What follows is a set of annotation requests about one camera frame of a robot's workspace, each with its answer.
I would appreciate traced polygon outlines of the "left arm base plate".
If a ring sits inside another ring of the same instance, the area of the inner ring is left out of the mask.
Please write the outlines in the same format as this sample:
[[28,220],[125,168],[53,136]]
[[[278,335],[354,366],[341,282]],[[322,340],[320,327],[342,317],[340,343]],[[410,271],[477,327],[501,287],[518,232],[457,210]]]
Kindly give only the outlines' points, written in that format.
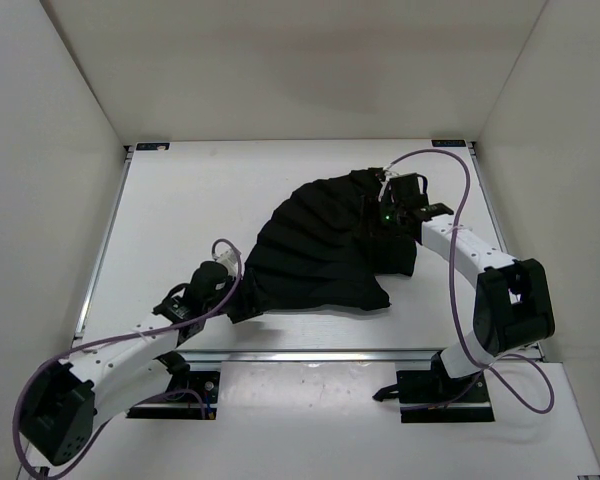
[[214,421],[218,416],[221,366],[191,364],[187,373],[172,380],[158,399],[132,407],[127,419]]

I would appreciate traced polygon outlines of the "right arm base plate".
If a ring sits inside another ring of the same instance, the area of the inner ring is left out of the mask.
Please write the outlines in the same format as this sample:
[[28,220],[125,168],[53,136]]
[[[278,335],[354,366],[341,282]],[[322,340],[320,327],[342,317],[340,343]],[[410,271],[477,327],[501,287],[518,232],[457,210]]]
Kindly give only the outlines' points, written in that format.
[[450,379],[440,369],[396,372],[376,402],[397,400],[403,424],[491,423],[495,414],[483,374]]

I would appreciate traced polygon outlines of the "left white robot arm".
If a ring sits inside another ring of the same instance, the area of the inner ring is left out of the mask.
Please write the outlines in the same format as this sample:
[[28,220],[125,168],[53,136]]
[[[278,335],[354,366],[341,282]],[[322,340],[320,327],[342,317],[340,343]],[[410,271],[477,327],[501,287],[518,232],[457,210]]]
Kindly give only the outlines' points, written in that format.
[[153,397],[183,395],[190,368],[177,349],[220,314],[241,272],[238,260],[205,261],[129,333],[43,365],[18,403],[16,433],[51,465],[63,466],[114,416]]

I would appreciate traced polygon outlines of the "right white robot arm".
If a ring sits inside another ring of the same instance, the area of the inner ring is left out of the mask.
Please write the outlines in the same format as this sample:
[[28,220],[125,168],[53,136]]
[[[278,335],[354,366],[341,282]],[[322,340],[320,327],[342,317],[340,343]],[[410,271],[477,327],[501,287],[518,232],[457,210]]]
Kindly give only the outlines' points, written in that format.
[[555,319],[543,265],[490,245],[462,224],[461,208],[431,203],[427,188],[422,175],[385,172],[377,205],[383,226],[410,234],[447,261],[454,318],[459,316],[456,278],[462,276],[474,289],[471,330],[459,332],[457,342],[431,360],[429,391],[447,401],[496,360],[551,337]]

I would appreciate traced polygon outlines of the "black pleated skirt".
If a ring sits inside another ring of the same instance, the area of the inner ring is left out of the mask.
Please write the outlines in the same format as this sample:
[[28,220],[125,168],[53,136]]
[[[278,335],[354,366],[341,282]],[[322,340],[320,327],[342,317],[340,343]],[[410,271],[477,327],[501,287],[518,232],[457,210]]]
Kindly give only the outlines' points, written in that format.
[[389,307],[380,275],[410,277],[417,247],[407,233],[370,232],[379,168],[318,179],[294,190],[259,231],[224,311],[239,323],[269,311]]

